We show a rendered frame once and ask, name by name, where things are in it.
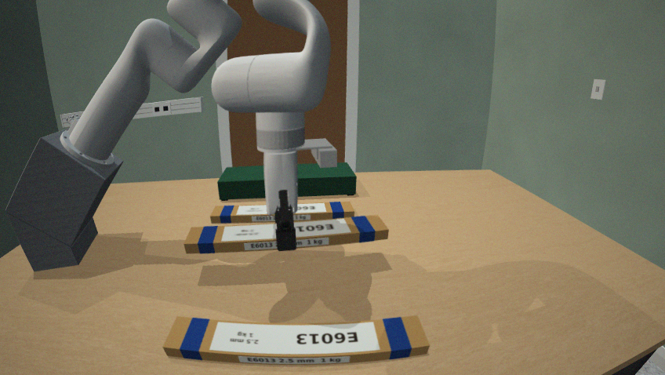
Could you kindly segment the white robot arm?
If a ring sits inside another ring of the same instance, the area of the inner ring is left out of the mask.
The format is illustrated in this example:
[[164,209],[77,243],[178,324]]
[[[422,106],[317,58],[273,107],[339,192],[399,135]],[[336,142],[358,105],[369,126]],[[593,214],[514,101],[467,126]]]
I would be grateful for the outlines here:
[[[214,100],[227,111],[256,113],[258,147],[312,149],[320,168],[337,167],[330,142],[305,140],[304,132],[304,112],[320,104],[328,78],[331,42],[324,18],[310,0],[253,0],[253,5],[264,19],[307,35],[304,49],[225,61],[213,75]],[[151,72],[187,93],[242,27],[241,17],[223,0],[169,0],[167,11],[200,48],[161,20],[140,23],[81,118],[66,119],[71,127],[60,142],[80,161],[110,168],[111,152],[147,99]]]

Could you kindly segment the tan cardboard pack with blue bands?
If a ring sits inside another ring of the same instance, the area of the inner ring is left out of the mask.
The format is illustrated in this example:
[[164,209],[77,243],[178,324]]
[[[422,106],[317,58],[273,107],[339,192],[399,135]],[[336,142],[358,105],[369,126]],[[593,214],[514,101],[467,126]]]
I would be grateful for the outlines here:
[[177,316],[167,356],[264,365],[327,365],[425,355],[418,315],[358,322],[234,322]]

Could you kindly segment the cardboard welding electrode pack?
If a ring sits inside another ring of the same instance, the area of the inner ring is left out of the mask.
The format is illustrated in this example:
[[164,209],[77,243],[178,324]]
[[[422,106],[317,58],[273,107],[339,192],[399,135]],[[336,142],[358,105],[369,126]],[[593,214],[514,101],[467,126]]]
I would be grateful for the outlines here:
[[[334,246],[388,239],[378,215],[295,221],[296,248]],[[232,253],[277,250],[277,223],[191,228],[186,253]]]

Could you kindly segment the tan welding electrode pack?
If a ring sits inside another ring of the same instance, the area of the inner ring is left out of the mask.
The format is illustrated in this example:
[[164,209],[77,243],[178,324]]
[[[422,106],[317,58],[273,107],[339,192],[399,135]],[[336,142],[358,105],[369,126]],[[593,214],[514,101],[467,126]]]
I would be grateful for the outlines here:
[[[297,203],[294,221],[326,220],[354,217],[351,202]],[[211,224],[275,222],[274,214],[267,214],[266,205],[215,206],[210,215]]]

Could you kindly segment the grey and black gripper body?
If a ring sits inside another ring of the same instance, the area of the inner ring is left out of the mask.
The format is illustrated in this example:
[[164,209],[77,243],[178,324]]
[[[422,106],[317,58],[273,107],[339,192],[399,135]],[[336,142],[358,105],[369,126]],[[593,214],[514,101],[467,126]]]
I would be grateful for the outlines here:
[[[275,214],[280,208],[279,191],[287,190],[289,208],[297,212],[298,202],[298,168],[296,148],[270,150],[257,146],[263,152],[263,170],[266,195],[267,214]],[[279,199],[278,199],[279,198]]]

